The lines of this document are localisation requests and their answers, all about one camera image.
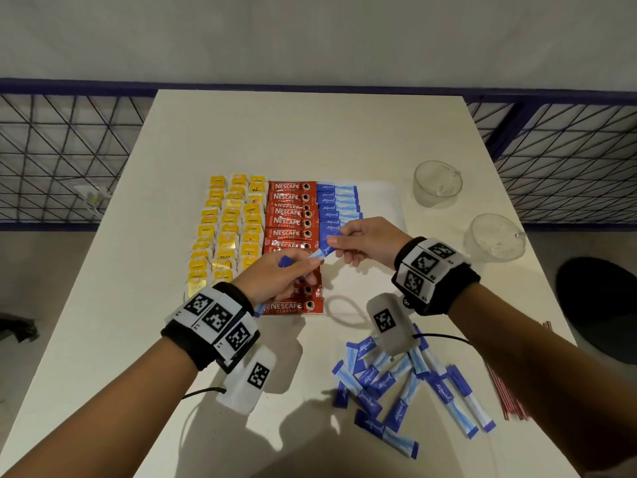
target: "hand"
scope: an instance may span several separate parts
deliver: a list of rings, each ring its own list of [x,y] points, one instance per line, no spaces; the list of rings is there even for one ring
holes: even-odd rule
[[[394,270],[396,255],[411,240],[407,233],[380,216],[352,220],[341,228],[341,233],[344,236],[328,236],[327,244],[337,249],[337,257],[355,267],[371,258]]]
[[[294,265],[279,268],[283,255],[296,260]],[[308,258],[309,252],[299,248],[288,248],[280,252],[267,253],[244,270],[232,284],[243,292],[252,306],[270,299],[275,301],[290,298],[294,279],[306,277],[310,285],[318,283],[312,271],[319,267],[321,260]]]

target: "forearm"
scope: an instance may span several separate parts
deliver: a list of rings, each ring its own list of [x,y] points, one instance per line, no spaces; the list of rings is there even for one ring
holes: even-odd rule
[[[614,372],[480,284],[449,317],[579,472],[637,455],[637,396]]]
[[[133,476],[196,375],[188,355],[160,339],[4,478]]]

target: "person's left hand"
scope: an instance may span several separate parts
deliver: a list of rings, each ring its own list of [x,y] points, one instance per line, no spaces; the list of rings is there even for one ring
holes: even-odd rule
[[[283,255],[296,260],[296,263],[279,268]],[[266,253],[231,283],[243,292],[252,306],[273,299],[279,301],[292,295],[294,279],[306,277],[310,285],[316,285],[317,279],[312,271],[319,267],[319,258],[308,258],[309,252],[299,248],[288,248],[274,253]]]

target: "qr code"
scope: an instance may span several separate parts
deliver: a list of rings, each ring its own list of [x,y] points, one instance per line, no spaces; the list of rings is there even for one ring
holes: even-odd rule
[[[236,352],[243,345],[243,343],[250,338],[250,332],[245,328],[242,322],[239,322],[234,329],[226,335],[226,341],[230,344],[230,347]]]
[[[266,382],[268,374],[270,374],[270,369],[257,362],[254,364],[254,369],[252,369],[252,372],[250,373],[248,382],[257,389],[261,389],[261,387],[263,387],[263,383]]]
[[[378,330],[380,330],[381,332],[385,332],[396,327],[394,317],[392,317],[392,314],[389,313],[389,309],[387,308],[374,314],[374,320],[376,321]]]
[[[212,308],[203,316],[202,321],[209,325],[212,330],[220,332],[232,318],[232,313],[216,303],[212,305]]]
[[[411,266],[413,266],[416,270],[419,270],[423,275],[428,275],[439,261],[440,260],[436,257],[429,255],[427,252],[423,252],[418,255],[418,258],[413,261]]]
[[[194,313],[195,315],[201,315],[201,313],[208,308],[208,306],[212,303],[212,299],[210,297],[206,297],[200,293],[195,295],[195,298],[190,300],[186,305],[183,306],[184,310],[187,310],[190,313]]]
[[[456,254],[456,251],[446,246],[444,243],[436,243],[429,248],[434,255],[438,255],[442,259],[449,258]]]
[[[420,297],[420,291],[422,290],[422,284],[425,282],[424,278],[418,276],[411,270],[407,272],[407,276],[404,280],[404,287],[414,295]]]

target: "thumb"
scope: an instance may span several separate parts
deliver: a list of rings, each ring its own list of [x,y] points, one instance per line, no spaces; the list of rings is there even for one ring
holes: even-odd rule
[[[297,279],[298,277],[304,277],[308,273],[317,269],[320,266],[320,258],[306,258],[299,260],[294,265],[289,266],[285,270],[290,276],[290,280]]]
[[[327,244],[337,250],[365,251],[365,236],[328,236]]]

